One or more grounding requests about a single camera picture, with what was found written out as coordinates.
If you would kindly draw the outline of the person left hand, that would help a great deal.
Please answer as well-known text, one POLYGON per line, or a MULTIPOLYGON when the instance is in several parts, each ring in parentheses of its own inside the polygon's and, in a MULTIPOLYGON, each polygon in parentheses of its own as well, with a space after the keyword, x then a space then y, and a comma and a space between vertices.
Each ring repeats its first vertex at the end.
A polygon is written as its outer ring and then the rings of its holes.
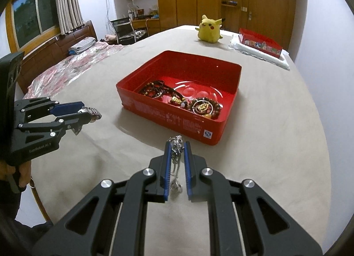
POLYGON ((1 181, 9 184, 13 193, 23 192, 31 180, 31 161, 13 167, 1 160, 1 181))

